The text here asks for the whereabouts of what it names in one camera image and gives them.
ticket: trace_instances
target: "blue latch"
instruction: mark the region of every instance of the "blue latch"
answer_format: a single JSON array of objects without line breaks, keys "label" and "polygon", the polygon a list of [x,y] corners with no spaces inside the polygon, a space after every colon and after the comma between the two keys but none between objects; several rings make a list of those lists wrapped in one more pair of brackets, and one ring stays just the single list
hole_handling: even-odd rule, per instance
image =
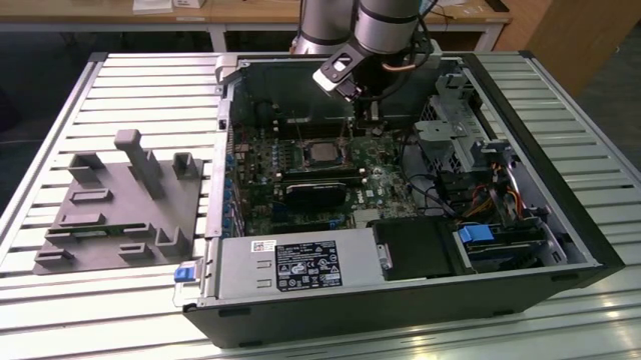
[{"label": "blue latch", "polygon": [[180,265],[173,272],[173,282],[188,283],[196,280],[196,265],[191,263],[188,266]]},{"label": "blue latch", "polygon": [[487,225],[466,225],[458,231],[462,242],[487,242],[494,240],[494,234]]}]

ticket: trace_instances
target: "chip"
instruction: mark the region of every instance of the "chip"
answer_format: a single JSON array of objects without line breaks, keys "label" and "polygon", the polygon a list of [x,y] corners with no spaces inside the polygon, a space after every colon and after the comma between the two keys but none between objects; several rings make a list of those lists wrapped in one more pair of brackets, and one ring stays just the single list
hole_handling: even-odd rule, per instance
[{"label": "chip", "polygon": [[310,157],[314,163],[334,163],[339,157],[339,150],[332,142],[318,142],[310,146]]}]

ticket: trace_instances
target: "table leg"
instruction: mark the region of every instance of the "table leg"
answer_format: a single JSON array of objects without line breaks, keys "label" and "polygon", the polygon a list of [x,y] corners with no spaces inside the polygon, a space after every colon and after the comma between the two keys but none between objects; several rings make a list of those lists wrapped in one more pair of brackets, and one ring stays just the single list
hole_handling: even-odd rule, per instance
[{"label": "table leg", "polygon": [[227,42],[224,40],[224,33],[227,31],[224,24],[212,24],[207,27],[211,37],[211,45],[215,53],[227,52]]},{"label": "table leg", "polygon": [[491,51],[496,40],[499,39],[501,31],[503,30],[505,24],[487,24],[486,29],[480,34],[478,39],[476,47],[474,51]]}]

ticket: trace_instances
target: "motherboard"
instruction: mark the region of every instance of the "motherboard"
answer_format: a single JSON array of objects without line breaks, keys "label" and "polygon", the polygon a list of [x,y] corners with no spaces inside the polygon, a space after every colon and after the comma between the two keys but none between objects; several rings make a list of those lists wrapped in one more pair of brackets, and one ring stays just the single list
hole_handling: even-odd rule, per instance
[{"label": "motherboard", "polygon": [[391,133],[339,134],[279,139],[271,129],[235,131],[245,235],[362,228],[380,218],[415,216]]}]

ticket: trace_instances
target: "wooden table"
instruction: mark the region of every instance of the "wooden table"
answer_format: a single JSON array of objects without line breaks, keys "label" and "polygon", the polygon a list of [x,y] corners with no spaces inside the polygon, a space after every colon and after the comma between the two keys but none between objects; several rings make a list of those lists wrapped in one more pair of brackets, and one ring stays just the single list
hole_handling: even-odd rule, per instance
[{"label": "wooden table", "polygon": [[[432,32],[446,31],[452,38],[472,35],[471,49],[450,50],[491,50],[511,20],[483,0],[434,10],[452,19],[431,13],[426,22]],[[228,31],[295,31],[298,23],[299,0],[207,0],[200,9],[175,8],[173,13],[155,15],[133,15],[132,0],[0,0],[4,32],[204,31],[216,52],[227,51]]]},{"label": "wooden table", "polygon": [[212,4],[133,15],[133,0],[0,0],[0,32],[207,32]]},{"label": "wooden table", "polygon": [[[462,5],[435,7],[434,11],[444,11],[452,19],[446,20],[443,16],[430,13],[426,24],[431,32],[459,35],[471,33],[474,38],[470,49],[444,46],[446,50],[491,51],[503,26],[511,21],[510,14],[492,11],[484,0],[467,0]],[[295,31],[299,24],[299,0],[213,0],[209,21],[213,49],[227,51],[225,32]]]}]

